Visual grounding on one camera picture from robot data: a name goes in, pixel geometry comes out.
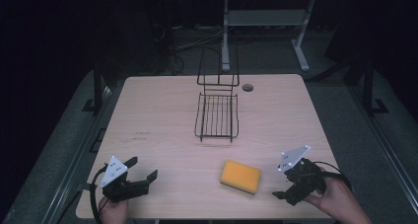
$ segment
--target table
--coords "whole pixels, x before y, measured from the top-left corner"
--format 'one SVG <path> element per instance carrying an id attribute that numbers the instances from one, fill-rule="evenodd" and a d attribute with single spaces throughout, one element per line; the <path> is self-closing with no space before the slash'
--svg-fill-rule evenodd
<path id="1" fill-rule="evenodd" d="M 236 87 L 240 134 L 230 139 L 194 134 L 199 93 L 196 76 L 128 78 L 108 125 L 88 182 L 112 155 L 133 156 L 132 182 L 154 170 L 150 193 L 130 199 L 129 216 L 140 219 L 328 218 L 313 206 L 291 206 L 271 194 L 292 184 L 277 171 L 281 152 L 309 144 L 306 158 L 336 165 L 303 79 L 299 75 L 241 75 Z M 223 166 L 234 160 L 262 171 L 253 195 L 220 184 Z M 102 189 L 97 190 L 98 201 Z M 77 216 L 93 218 L 84 191 Z"/>

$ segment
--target dark background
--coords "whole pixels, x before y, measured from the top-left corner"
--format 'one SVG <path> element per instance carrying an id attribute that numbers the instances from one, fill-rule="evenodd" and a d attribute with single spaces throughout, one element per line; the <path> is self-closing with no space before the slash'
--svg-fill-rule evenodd
<path id="1" fill-rule="evenodd" d="M 0 3 L 1 219 L 95 64 L 109 85 L 130 75 L 158 74 L 171 38 L 155 43 L 152 24 L 221 24 L 223 6 L 222 0 Z M 280 3 L 292 7 L 297 1 Z M 338 62 L 366 52 L 418 120 L 417 1 L 316 0 L 310 28 L 332 30 L 338 23 L 327 56 Z"/>

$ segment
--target gray floor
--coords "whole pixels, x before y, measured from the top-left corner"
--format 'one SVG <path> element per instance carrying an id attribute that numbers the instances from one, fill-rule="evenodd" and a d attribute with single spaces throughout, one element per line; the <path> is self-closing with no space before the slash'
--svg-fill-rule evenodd
<path id="1" fill-rule="evenodd" d="M 177 30 L 174 34 L 178 40 L 177 45 L 205 35 L 210 36 L 210 33 L 192 30 Z M 251 33 L 251 37 L 246 35 L 245 40 L 232 40 L 231 55 L 238 51 L 242 74 L 295 73 L 310 78 L 334 64 L 323 56 L 332 33 L 312 31 L 307 33 L 303 43 L 312 69 L 310 72 L 302 72 L 290 43 L 294 35 L 295 30 L 258 29 L 257 33 Z M 204 46 L 219 51 L 218 43 L 207 43 Z M 181 74 L 197 73 L 201 49 L 193 48 L 177 53 L 184 62 Z M 206 56 L 208 62 L 218 62 L 219 54 L 213 50 L 209 50 Z M 173 66 L 179 67 L 173 59 L 171 62 Z M 361 92 L 361 85 L 345 86 L 342 81 L 344 75 L 345 70 L 341 70 L 320 82 L 307 83 L 337 163 L 355 186 L 356 196 L 374 223 L 418 223 L 418 216 L 383 151 L 382 139 L 376 133 L 377 124 L 405 171 L 417 184 L 418 174 L 414 170 L 418 161 L 413 155 L 418 154 L 418 124 L 379 74 L 375 75 L 374 96 L 383 100 L 389 113 L 376 114 L 370 118 L 359 105 L 357 95 Z M 93 116 L 91 112 L 82 112 L 86 100 L 93 98 L 93 75 L 86 75 L 4 223 L 56 223 L 67 206 L 69 208 L 60 223 L 94 223 L 76 217 L 79 198 L 76 194 L 83 189 L 96 157 L 89 150 L 95 145 L 97 135 L 107 127 L 122 86 L 123 80 L 119 80 L 111 91 L 105 92 L 104 107 L 97 116 Z M 332 220 L 285 221 L 294 222 L 333 223 Z"/>

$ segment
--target sponge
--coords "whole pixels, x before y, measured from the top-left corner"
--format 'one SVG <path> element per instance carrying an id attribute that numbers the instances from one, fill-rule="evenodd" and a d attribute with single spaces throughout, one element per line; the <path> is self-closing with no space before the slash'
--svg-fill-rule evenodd
<path id="1" fill-rule="evenodd" d="M 256 194 L 261 170 L 228 160 L 221 176 L 221 183 L 230 187 Z"/>

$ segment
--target human hand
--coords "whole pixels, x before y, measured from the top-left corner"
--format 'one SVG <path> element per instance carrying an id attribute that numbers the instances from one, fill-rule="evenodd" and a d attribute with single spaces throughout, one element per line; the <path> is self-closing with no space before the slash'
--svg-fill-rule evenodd
<path id="1" fill-rule="evenodd" d="M 336 178 L 323 178 L 326 190 L 323 196 L 308 195 L 304 201 L 317 207 L 344 224 L 370 224 L 372 221 L 360 206 L 354 194 Z"/>
<path id="2" fill-rule="evenodd" d="M 125 224 L 128 219 L 128 200 L 112 202 L 103 197 L 99 202 L 101 219 L 104 224 Z"/>

